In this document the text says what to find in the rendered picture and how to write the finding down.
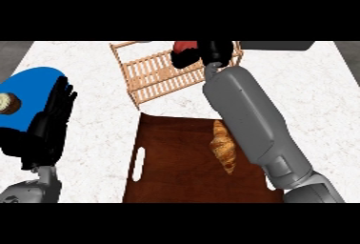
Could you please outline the blue round plate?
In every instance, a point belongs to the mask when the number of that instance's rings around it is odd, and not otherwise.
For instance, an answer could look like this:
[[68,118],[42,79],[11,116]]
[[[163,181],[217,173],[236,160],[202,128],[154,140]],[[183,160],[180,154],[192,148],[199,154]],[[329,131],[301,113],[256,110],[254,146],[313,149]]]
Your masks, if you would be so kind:
[[25,132],[34,116],[46,108],[58,77],[65,73],[52,67],[37,67],[17,73],[2,84],[0,93],[12,93],[21,101],[14,114],[0,114],[0,128]]

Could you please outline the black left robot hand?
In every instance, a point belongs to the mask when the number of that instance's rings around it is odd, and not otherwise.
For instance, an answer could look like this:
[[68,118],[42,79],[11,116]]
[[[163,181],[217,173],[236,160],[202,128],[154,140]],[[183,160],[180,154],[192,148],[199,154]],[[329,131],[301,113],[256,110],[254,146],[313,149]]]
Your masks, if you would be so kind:
[[21,159],[25,171],[53,166],[61,159],[76,98],[77,92],[68,77],[59,76],[45,109],[36,114],[28,130],[21,132],[0,127],[0,151]]

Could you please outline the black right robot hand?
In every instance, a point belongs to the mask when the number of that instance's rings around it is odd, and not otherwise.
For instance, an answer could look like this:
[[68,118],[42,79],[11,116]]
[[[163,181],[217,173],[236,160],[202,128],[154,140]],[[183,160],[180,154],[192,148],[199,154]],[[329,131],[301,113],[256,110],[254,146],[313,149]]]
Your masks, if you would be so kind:
[[176,69],[185,69],[195,62],[202,61],[202,65],[220,62],[222,68],[227,66],[233,53],[233,44],[230,41],[197,41],[197,48],[188,49],[180,53],[171,50],[170,58]]

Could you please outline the dark grey flat appliance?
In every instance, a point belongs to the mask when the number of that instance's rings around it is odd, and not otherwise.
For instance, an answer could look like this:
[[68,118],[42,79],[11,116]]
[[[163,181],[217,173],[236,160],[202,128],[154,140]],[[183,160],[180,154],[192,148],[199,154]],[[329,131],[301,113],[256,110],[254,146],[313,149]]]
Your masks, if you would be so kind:
[[254,51],[306,51],[315,41],[242,41],[241,48]]

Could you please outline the dark brown wooden tray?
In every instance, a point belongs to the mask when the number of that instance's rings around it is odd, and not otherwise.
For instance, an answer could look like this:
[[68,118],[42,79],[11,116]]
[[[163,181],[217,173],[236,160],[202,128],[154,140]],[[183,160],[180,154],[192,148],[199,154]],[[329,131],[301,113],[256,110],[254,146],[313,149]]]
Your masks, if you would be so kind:
[[211,119],[139,118],[135,148],[145,150],[140,179],[129,179],[126,203],[281,203],[284,192],[267,188],[260,166],[236,153],[227,173],[210,143]]

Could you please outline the chocolate cupcake with cream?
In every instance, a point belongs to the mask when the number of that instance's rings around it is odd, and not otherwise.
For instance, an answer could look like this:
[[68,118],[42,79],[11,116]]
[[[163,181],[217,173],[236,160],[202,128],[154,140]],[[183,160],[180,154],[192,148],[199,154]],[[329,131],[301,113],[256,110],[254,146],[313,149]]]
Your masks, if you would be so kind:
[[21,100],[14,93],[0,93],[0,114],[11,115],[21,108]]

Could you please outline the red bell pepper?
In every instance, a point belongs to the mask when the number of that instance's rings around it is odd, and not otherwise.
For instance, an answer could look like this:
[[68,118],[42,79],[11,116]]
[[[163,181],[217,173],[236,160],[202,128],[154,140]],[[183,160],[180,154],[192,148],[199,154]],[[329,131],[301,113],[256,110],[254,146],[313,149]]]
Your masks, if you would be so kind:
[[173,45],[173,51],[176,53],[180,53],[182,51],[195,48],[197,48],[197,41],[176,41]]

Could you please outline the pale wooden tiered shelf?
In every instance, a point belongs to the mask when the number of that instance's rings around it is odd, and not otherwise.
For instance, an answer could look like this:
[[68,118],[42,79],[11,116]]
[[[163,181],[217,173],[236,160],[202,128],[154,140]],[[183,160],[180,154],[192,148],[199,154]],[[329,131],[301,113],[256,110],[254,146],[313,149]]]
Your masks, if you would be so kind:
[[121,61],[118,50],[136,41],[111,44],[127,84],[127,93],[135,106],[188,88],[204,81],[204,65],[197,61],[185,69],[176,69],[170,60],[171,50],[154,53],[127,63]]

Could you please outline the golden brown croissant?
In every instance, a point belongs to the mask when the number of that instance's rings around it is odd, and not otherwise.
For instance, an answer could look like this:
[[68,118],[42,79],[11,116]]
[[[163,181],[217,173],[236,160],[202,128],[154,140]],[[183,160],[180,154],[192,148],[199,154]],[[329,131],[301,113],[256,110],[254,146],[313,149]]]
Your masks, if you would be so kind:
[[214,138],[210,143],[213,154],[225,167],[227,174],[232,174],[236,167],[236,146],[226,125],[220,120],[214,121]]

